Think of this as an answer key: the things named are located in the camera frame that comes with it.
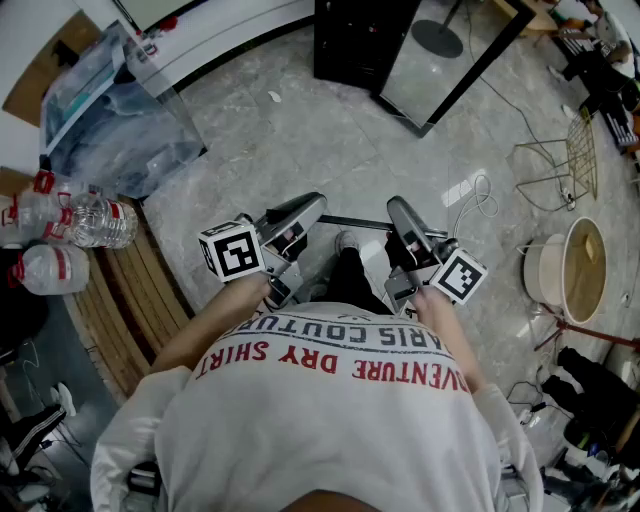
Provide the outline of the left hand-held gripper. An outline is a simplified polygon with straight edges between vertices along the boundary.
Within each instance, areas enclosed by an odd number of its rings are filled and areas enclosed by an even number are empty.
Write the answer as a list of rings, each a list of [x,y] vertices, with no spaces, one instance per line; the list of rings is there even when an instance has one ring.
[[[269,209],[252,222],[246,216],[198,233],[207,267],[228,283],[260,273],[268,278],[267,305],[281,308],[303,285],[298,257],[308,230],[327,208],[326,197],[309,192]]]

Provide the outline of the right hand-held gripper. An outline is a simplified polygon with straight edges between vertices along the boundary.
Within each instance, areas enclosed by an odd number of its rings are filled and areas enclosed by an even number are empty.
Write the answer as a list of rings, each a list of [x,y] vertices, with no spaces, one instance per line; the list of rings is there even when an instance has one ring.
[[[488,275],[486,266],[457,239],[429,237],[427,225],[403,197],[389,199],[387,212],[396,230],[385,243],[391,266],[385,291],[394,312],[404,313],[425,286],[464,305]]]

